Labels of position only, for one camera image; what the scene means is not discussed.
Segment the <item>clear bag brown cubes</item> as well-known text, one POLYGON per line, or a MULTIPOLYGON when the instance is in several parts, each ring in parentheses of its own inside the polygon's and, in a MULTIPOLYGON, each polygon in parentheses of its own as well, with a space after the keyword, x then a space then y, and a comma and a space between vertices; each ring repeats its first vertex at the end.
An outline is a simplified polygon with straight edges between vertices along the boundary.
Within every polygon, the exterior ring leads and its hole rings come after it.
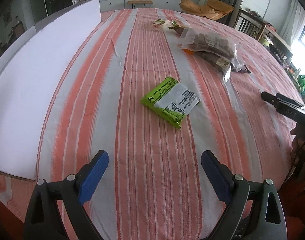
POLYGON ((213 66, 222 74, 224 82, 230 79, 232 71, 245 70, 239 45, 223 35, 184 28, 179 38, 179 45, 213 66))

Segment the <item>green white snack packet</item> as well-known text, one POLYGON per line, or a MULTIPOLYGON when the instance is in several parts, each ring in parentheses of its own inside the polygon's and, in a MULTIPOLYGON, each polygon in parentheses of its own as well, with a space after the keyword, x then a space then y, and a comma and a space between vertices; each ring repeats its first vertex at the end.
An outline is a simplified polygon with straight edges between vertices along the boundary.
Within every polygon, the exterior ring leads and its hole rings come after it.
POLYGON ((200 99, 192 90, 169 76, 144 95, 140 102, 172 126, 180 129, 181 122, 200 102, 200 99))

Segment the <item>small red green snack pack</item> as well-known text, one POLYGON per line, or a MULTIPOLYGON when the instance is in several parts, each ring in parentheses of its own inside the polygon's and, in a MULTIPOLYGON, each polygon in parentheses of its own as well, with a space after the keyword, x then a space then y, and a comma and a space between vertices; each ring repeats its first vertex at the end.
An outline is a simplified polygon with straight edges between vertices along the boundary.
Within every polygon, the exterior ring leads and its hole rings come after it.
POLYGON ((154 30, 166 30, 173 27, 172 23, 169 20, 157 19, 152 23, 152 28, 154 30))

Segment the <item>red white striped tablecloth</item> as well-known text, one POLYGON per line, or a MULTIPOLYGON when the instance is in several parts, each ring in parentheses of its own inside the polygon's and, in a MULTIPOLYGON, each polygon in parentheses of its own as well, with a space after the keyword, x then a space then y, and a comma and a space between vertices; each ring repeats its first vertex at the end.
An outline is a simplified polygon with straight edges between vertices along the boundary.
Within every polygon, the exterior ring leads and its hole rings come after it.
POLYGON ((294 123, 263 91, 300 100, 285 70, 256 40, 226 25, 165 9, 106 12, 68 64, 42 126, 36 178, 0 173, 0 201, 24 220, 38 179, 76 173, 99 150, 109 164, 85 208, 105 239, 201 239, 223 211, 200 164, 211 150, 233 173, 280 187, 294 123), (250 73, 222 75, 183 51, 159 19, 228 36, 250 73), (172 77, 200 102, 177 129, 140 100, 172 77))

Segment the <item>dark wooden chair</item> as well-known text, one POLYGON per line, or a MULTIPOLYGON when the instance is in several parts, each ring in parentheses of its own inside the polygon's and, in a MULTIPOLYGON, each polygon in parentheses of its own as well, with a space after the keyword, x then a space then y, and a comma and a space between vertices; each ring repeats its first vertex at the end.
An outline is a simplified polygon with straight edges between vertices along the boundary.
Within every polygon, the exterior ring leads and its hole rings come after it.
POLYGON ((234 29, 259 41, 266 29, 266 24, 251 13, 240 8, 234 29))

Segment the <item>orange lounge chair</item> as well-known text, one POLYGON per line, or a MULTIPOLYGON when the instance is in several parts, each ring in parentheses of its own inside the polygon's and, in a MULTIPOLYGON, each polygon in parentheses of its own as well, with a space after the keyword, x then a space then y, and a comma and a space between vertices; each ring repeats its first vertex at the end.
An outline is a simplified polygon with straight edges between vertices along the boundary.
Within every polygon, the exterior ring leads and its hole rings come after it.
POLYGON ((191 0, 181 0, 180 8, 187 14, 214 21, 229 15, 234 10, 233 6, 220 0, 208 0, 205 5, 197 5, 191 0))

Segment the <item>large white cardboard box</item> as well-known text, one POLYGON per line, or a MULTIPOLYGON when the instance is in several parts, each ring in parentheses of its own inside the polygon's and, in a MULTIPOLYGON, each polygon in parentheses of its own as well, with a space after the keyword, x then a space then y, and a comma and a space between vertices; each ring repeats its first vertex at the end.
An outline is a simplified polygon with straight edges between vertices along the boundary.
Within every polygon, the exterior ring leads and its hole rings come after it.
POLYGON ((101 22, 99 0, 62 9, 34 24, 0 70, 0 173, 34 180, 50 101, 82 43, 101 22))

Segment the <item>white tv cabinet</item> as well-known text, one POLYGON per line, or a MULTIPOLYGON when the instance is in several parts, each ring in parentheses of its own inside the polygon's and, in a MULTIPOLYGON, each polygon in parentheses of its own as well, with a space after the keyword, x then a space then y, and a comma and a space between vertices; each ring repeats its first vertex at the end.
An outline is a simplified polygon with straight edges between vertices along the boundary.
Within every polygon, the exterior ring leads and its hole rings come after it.
POLYGON ((181 11, 179 0, 100 0, 100 11, 157 8, 181 11))

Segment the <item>small wooden bench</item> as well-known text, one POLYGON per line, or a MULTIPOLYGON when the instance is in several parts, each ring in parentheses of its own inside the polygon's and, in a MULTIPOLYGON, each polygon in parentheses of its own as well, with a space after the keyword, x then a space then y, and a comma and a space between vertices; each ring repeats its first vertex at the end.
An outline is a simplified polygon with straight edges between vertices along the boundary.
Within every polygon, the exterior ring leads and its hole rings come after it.
POLYGON ((153 5, 153 0, 130 0, 127 1, 127 4, 130 4, 132 9, 135 9, 137 5, 143 5, 144 8, 147 8, 149 5, 153 5))

